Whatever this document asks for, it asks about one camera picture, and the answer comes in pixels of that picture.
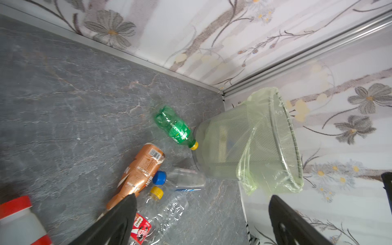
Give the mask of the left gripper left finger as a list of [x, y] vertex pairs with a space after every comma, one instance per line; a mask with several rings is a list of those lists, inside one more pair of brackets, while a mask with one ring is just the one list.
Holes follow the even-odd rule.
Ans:
[[71, 242], [72, 245], [127, 245], [137, 211], [134, 194], [126, 196]]

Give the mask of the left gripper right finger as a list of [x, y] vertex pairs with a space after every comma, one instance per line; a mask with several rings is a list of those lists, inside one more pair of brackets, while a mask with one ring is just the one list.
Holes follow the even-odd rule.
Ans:
[[331, 245], [277, 195], [271, 197], [268, 213], [278, 245]]

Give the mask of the white bottle red cap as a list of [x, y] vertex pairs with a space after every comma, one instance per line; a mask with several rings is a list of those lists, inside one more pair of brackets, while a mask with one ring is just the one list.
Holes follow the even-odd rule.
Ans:
[[28, 196], [1, 204], [2, 245], [51, 245], [53, 242], [38, 217], [31, 211]]

